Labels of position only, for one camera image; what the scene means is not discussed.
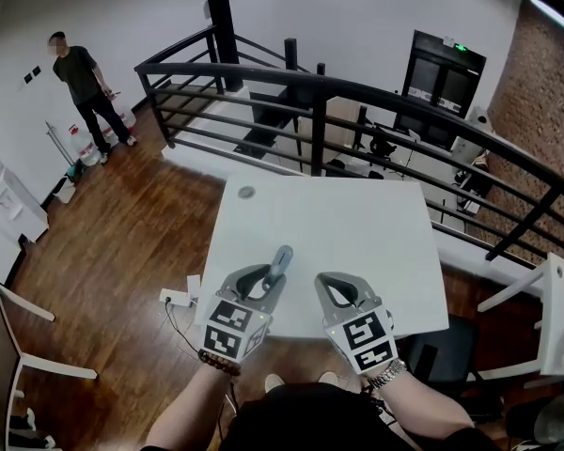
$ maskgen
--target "beaded bracelet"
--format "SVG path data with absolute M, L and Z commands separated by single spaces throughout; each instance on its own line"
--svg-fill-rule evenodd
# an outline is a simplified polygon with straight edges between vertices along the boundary
M 198 352 L 198 359 L 200 359 L 206 365 L 212 365 L 217 369 L 224 371 L 225 373 L 229 374 L 230 376 L 240 376 L 241 370 L 238 365 L 235 365 L 228 359 L 224 359 L 223 357 L 216 356 L 215 354 L 211 354 L 206 350 L 200 350 Z

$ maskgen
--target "sneaker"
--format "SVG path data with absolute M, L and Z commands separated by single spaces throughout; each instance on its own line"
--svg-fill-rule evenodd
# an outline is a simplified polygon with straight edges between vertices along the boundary
M 32 431 L 36 431 L 36 414 L 31 408 L 27 408 L 27 425 Z
M 282 381 L 282 378 L 280 378 L 277 374 L 270 374 L 267 378 L 265 378 L 265 392 L 269 393 L 275 387 L 283 386 L 284 384 L 286 383 Z
M 52 436 L 46 436 L 44 438 L 44 441 L 46 442 L 46 444 L 44 445 L 44 449 L 54 449 L 56 448 L 56 441 L 55 438 L 53 438 Z
M 338 387 L 338 377 L 334 372 L 324 372 L 318 382 L 323 382 L 324 384 L 332 384 L 333 386 Z

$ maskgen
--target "black shirt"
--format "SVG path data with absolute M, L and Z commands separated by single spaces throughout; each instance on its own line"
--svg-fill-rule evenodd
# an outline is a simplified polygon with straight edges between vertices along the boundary
M 442 451 L 498 451 L 481 431 L 462 429 L 442 442 L 419 443 Z M 220 451 L 412 451 L 383 423 L 368 397 L 328 384 L 287 384 L 247 402 L 229 426 Z M 163 451 L 145 447 L 143 451 Z
M 69 86 L 73 103 L 79 105 L 101 91 L 92 69 L 96 61 L 84 47 L 70 47 L 65 57 L 58 57 L 53 65 L 56 76 Z

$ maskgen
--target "metal watch band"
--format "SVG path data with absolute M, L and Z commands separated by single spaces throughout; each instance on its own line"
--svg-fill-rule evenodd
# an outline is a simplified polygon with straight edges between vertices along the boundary
M 385 369 L 375 378 L 368 379 L 368 382 L 376 389 L 380 389 L 385 384 L 388 384 L 392 380 L 394 380 L 401 372 L 406 370 L 407 366 L 405 365 L 405 363 L 403 363 L 401 359 L 395 359 L 387 369 Z

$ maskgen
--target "large plastic water bottle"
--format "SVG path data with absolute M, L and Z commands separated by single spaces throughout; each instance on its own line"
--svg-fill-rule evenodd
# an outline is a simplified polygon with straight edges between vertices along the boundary
M 80 131 L 79 127 L 71 125 L 69 133 L 71 134 L 71 144 L 82 163 L 87 167 L 96 165 L 101 159 L 101 153 L 94 144 L 90 132 Z
M 111 126 L 106 120 L 104 120 L 104 118 L 101 116 L 96 117 L 98 118 L 98 125 L 101 128 L 102 136 L 104 137 L 106 143 L 111 147 L 116 146 L 119 143 L 119 137 L 117 137 L 117 134 L 113 132 L 113 129 L 111 129 Z
M 119 118 L 123 121 L 123 124 L 131 130 L 132 127 L 135 125 L 135 115 L 132 112 L 132 109 L 127 105 L 121 102 L 121 99 L 118 98 L 120 92 L 112 93 L 109 96 L 111 103 L 113 104 L 113 108 L 115 112 L 119 116 Z

